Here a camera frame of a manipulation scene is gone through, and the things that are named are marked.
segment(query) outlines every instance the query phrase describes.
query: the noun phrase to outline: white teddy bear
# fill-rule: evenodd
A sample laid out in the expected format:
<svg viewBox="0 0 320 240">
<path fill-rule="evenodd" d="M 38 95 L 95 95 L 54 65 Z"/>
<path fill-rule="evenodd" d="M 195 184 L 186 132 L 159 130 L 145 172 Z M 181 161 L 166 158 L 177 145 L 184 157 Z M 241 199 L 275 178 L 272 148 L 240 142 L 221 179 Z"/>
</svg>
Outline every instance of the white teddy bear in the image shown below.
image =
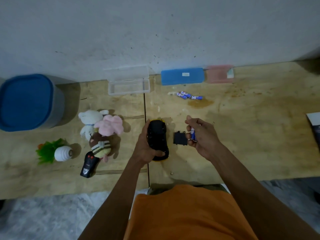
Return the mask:
<svg viewBox="0 0 320 240">
<path fill-rule="evenodd" d="M 109 114 L 108 110 L 102 110 L 100 112 L 96 110 L 87 110 L 86 112 L 79 113 L 79 118 L 85 126 L 81 129 L 80 135 L 85 136 L 87 141 L 90 141 L 90 137 L 94 133 L 94 124 L 103 119 L 104 115 Z"/>
</svg>

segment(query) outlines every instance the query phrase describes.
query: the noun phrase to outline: container with blue lid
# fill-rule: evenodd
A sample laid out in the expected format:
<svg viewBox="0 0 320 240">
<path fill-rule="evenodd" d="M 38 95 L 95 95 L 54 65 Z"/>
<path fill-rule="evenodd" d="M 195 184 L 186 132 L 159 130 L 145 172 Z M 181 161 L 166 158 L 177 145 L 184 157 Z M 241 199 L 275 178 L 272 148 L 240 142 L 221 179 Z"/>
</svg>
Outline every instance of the container with blue lid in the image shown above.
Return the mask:
<svg viewBox="0 0 320 240">
<path fill-rule="evenodd" d="M 7 132 L 51 128 L 64 112 L 64 95 L 41 74 L 16 76 L 0 87 L 0 129 Z"/>
</svg>

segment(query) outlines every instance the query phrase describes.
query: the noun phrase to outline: artificial plant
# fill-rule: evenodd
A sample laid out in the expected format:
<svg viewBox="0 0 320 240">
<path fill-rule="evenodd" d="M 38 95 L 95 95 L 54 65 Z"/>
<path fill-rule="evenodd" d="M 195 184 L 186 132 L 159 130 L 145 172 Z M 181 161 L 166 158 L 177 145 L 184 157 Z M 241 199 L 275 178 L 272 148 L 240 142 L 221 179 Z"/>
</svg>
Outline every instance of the artificial plant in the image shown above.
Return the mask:
<svg viewBox="0 0 320 240">
<path fill-rule="evenodd" d="M 38 164 L 53 163 L 55 150 L 62 146 L 65 146 L 65 141 L 62 138 L 53 142 L 46 141 L 44 144 L 38 145 L 38 150 L 36 150 L 40 160 Z"/>
</svg>

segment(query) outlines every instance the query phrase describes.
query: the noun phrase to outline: plywood tabletop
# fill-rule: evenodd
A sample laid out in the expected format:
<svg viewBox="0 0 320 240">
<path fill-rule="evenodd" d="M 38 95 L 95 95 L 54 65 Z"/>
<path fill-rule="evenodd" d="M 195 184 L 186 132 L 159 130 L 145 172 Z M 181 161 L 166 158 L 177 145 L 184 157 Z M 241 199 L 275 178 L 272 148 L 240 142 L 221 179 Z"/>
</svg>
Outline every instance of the plywood tabletop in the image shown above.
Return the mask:
<svg viewBox="0 0 320 240">
<path fill-rule="evenodd" d="M 320 176 L 320 154 L 306 113 L 320 111 L 319 63 L 278 63 L 234 69 L 233 84 L 161 86 L 150 77 L 146 118 L 167 123 L 169 158 L 149 164 L 150 186 L 216 184 L 217 171 L 194 148 L 173 144 L 186 116 L 214 123 L 218 136 L 258 180 Z M 184 100 L 185 91 L 204 96 Z"/>
<path fill-rule="evenodd" d="M 111 97 L 107 81 L 59 85 L 66 97 L 66 109 L 60 126 L 46 130 L 0 131 L 0 199 L 24 196 L 89 193 L 111 190 L 132 155 L 138 135 L 145 123 L 143 94 Z M 92 178 L 80 176 L 84 156 L 90 147 L 80 136 L 84 124 L 79 112 L 108 109 L 122 116 L 124 133 L 111 136 L 113 155 L 100 162 Z M 66 139 L 75 158 L 65 162 L 38 165 L 37 145 L 45 141 Z M 149 186 L 147 167 L 141 170 L 137 189 Z"/>
</svg>

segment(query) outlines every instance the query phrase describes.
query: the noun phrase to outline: brown plush toy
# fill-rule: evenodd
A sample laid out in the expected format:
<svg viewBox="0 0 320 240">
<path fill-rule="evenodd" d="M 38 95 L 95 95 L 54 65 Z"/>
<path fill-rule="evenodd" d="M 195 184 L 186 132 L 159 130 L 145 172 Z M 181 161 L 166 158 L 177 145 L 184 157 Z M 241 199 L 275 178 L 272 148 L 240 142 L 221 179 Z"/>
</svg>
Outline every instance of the brown plush toy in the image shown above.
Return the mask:
<svg viewBox="0 0 320 240">
<path fill-rule="evenodd" d="M 95 157 L 108 161 L 108 154 L 111 152 L 111 145 L 107 136 L 102 136 L 98 132 L 90 137 L 89 145 Z"/>
</svg>

